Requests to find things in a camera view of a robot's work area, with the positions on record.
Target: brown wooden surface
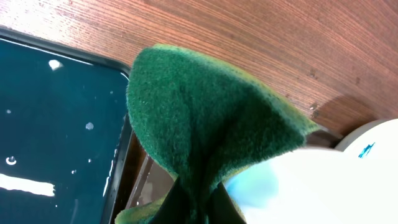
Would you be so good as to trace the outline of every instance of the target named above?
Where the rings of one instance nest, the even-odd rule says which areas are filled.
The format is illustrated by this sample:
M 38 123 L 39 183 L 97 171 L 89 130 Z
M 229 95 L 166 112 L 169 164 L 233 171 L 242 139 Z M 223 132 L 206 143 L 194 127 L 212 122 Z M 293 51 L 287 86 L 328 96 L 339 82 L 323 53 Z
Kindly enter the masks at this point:
M 342 134 L 398 115 L 395 0 L 0 0 L 0 25 L 128 64 L 157 42 L 210 54 Z

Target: water droplet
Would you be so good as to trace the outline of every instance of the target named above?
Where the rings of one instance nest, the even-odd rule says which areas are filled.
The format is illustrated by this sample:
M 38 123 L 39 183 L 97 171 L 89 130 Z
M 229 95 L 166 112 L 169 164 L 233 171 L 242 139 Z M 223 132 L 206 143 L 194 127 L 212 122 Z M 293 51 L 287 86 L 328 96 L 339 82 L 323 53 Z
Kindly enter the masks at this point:
M 318 77 L 316 76 L 317 71 L 314 68 L 310 69 L 310 77 L 314 78 L 314 79 L 318 79 Z
M 49 66 L 51 67 L 51 69 L 53 71 L 63 67 L 62 63 L 59 62 L 58 60 L 50 60 L 49 61 Z
M 317 107 L 318 107 L 318 104 L 317 104 L 317 103 L 313 103 L 313 104 L 311 104 L 311 106 L 310 106 L 310 110 L 316 110 Z
M 93 123 L 89 122 L 89 123 L 86 124 L 86 129 L 87 130 L 92 130 L 93 128 L 94 128 L 94 124 Z
M 14 157 L 14 156 L 11 156 L 11 157 L 7 157 L 6 163 L 7 163 L 8 165 L 15 165 L 15 164 L 17 163 L 17 161 L 15 160 L 15 157 Z
M 318 110 L 315 110 L 312 114 L 311 114 L 311 118 L 312 119 L 315 119 L 315 118 L 317 118 L 319 116 L 319 111 Z

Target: green scrub pad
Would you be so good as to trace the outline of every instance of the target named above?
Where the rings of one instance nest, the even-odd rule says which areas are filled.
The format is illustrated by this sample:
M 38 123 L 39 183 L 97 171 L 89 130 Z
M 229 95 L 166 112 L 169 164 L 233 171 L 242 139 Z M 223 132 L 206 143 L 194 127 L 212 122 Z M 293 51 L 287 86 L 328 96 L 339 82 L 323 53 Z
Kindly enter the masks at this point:
M 144 49 L 135 59 L 127 107 L 146 152 L 180 177 L 190 223 L 219 182 L 303 146 L 318 129 L 247 72 L 170 45 Z M 147 223 L 161 203 L 125 210 L 116 223 Z

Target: white plastic container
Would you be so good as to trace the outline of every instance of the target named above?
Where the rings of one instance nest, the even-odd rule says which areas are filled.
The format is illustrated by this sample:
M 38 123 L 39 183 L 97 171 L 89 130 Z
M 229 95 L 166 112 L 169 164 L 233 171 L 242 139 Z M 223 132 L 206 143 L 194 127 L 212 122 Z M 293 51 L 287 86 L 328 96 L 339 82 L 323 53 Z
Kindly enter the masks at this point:
M 299 149 L 250 167 L 225 187 L 248 224 L 398 223 L 397 171 L 395 158 Z
M 365 124 L 336 146 L 345 154 L 362 159 L 393 159 L 398 156 L 398 119 Z

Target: sponge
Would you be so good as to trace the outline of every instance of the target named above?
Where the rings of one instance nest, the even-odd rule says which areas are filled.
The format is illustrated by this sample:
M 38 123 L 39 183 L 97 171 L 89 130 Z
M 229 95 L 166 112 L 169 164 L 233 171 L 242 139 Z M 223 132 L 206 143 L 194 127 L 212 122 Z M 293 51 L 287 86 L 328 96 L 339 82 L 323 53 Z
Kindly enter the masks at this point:
M 190 223 L 219 182 L 303 146 L 318 129 L 247 72 L 171 45 L 144 49 L 135 59 L 127 108 L 146 152 L 180 177 Z M 123 211 L 116 223 L 146 223 L 160 204 Z

